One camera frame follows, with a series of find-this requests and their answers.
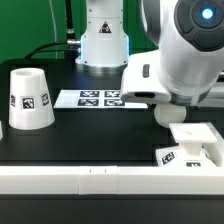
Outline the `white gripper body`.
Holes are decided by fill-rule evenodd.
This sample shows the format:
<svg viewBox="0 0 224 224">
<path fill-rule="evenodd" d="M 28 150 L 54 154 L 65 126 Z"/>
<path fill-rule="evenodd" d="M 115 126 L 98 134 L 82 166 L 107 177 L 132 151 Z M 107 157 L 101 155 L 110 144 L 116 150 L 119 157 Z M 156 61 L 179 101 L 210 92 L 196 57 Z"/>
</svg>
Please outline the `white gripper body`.
<svg viewBox="0 0 224 224">
<path fill-rule="evenodd" d="M 171 94 L 159 80 L 158 65 L 158 50 L 131 55 L 121 79 L 121 100 L 146 104 L 169 103 Z"/>
</svg>

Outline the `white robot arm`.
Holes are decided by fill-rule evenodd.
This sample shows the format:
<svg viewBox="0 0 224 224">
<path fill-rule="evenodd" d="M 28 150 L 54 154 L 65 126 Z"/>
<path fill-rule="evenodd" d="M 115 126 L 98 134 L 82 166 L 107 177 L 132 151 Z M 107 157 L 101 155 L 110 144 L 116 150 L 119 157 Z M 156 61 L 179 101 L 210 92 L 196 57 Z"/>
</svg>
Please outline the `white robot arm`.
<svg viewBox="0 0 224 224">
<path fill-rule="evenodd" d="M 138 0 L 138 6 L 155 50 L 129 53 L 123 0 L 86 0 L 77 66 L 121 70 L 124 102 L 224 108 L 224 0 Z"/>
</svg>

